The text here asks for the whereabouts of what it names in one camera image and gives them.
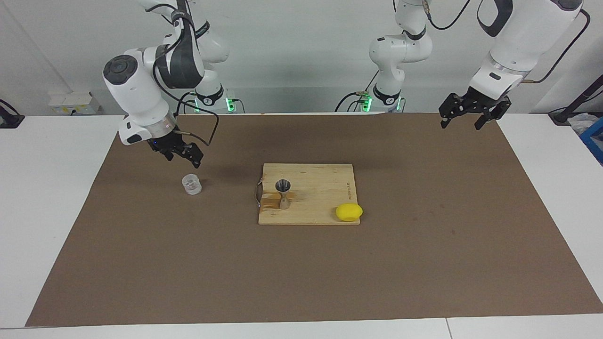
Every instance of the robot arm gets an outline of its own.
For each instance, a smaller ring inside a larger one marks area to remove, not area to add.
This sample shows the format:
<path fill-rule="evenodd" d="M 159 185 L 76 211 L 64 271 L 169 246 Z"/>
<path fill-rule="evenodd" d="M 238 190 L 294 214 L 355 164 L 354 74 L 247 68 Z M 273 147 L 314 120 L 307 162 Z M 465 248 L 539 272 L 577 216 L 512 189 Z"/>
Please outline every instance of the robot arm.
<path fill-rule="evenodd" d="M 210 28 L 210 23 L 203 13 L 197 13 L 195 20 L 203 23 L 201 27 L 195 30 L 195 38 L 198 49 L 201 51 L 201 59 L 205 68 L 203 79 L 198 85 L 192 86 L 195 88 L 195 96 L 206 109 L 211 109 L 214 112 L 231 112 L 233 108 L 231 107 L 230 100 L 227 99 L 229 97 L 228 89 L 224 88 L 217 71 L 212 66 L 212 64 L 226 61 L 230 54 L 230 48 L 226 44 L 226 41 Z"/>
<path fill-rule="evenodd" d="M 130 49 L 105 65 L 105 84 L 117 103 L 128 113 L 119 126 L 121 141 L 125 145 L 147 141 L 151 149 L 160 152 L 168 160 L 172 160 L 176 154 L 190 160 L 198 168 L 203 153 L 195 143 L 183 141 L 175 114 L 170 112 L 168 103 L 162 98 L 158 80 L 161 79 L 171 89 L 211 88 L 206 83 L 213 84 L 215 88 L 217 77 L 215 74 L 205 76 L 213 71 L 205 70 L 198 40 L 202 39 L 210 46 L 210 62 L 224 61 L 228 50 L 215 48 L 220 44 L 215 35 L 209 34 L 207 22 L 205 28 L 195 30 L 186 0 L 139 2 L 147 12 L 169 18 L 175 33 L 166 36 L 163 45 Z M 219 92 L 222 88 L 219 81 L 218 85 Z"/>
<path fill-rule="evenodd" d="M 451 93 L 440 106 L 442 128 L 466 113 L 481 113 L 475 122 L 500 119 L 511 105 L 507 93 L 534 69 L 538 59 L 569 28 L 582 0 L 529 0 L 514 8 L 512 0 L 494 0 L 498 16 L 490 26 L 480 25 L 495 37 L 494 47 L 469 82 L 467 93 Z"/>
<path fill-rule="evenodd" d="M 373 107 L 394 110 L 399 102 L 404 71 L 403 63 L 419 62 L 431 54 L 433 44 L 426 34 L 422 0 L 399 0 L 396 22 L 402 34 L 380 37 L 371 42 L 369 56 L 379 67 L 373 88 Z"/>

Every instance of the metal jigger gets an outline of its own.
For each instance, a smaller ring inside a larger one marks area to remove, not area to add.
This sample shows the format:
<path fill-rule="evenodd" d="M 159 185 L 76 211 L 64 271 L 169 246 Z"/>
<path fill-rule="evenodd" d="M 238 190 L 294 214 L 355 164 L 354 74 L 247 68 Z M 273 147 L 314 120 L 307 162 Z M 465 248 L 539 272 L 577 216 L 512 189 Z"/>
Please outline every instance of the metal jigger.
<path fill-rule="evenodd" d="M 279 209 L 287 209 L 291 201 L 287 198 L 287 193 L 291 189 L 291 183 L 288 180 L 280 179 L 276 182 L 276 191 L 280 194 Z"/>

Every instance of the black stand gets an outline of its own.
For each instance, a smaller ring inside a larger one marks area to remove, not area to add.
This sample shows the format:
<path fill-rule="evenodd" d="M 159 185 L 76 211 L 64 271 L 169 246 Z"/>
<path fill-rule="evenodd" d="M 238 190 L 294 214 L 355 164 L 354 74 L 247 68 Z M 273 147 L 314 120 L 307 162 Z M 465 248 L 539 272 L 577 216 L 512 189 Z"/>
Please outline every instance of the black stand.
<path fill-rule="evenodd" d="M 576 100 L 574 100 L 566 109 L 559 113 L 549 113 L 551 120 L 557 126 L 569 126 L 567 119 L 581 104 L 590 98 L 596 90 L 603 86 L 603 75 L 601 75 L 589 88 L 587 88 Z"/>
<path fill-rule="evenodd" d="M 0 128 L 17 128 L 19 125 L 21 125 L 21 121 L 25 119 L 23 115 L 12 115 L 2 106 L 0 106 L 0 116 L 4 120 L 4 122 L 0 125 Z"/>

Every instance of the brown mat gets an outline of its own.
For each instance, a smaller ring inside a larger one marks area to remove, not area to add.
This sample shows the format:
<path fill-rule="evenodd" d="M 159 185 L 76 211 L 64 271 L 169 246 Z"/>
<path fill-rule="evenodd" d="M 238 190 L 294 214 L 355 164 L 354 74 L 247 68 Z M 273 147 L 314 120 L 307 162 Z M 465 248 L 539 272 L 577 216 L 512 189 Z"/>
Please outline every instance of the brown mat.
<path fill-rule="evenodd" d="M 27 326 L 603 312 L 499 127 L 474 120 L 224 116 L 199 170 L 116 139 Z M 259 226 L 268 162 L 352 163 L 362 224 Z"/>

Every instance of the white plastic bag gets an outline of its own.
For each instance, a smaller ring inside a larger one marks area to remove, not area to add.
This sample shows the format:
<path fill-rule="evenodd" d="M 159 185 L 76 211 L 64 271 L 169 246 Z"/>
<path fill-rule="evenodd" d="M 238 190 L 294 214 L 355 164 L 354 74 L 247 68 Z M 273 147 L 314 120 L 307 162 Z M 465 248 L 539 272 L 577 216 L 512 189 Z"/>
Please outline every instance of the white plastic bag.
<path fill-rule="evenodd" d="M 587 129 L 590 128 L 590 126 L 596 123 L 597 120 L 599 120 L 599 118 L 588 113 L 580 113 L 576 116 L 567 119 L 569 124 L 572 126 L 572 129 L 578 135 L 584 133 Z"/>

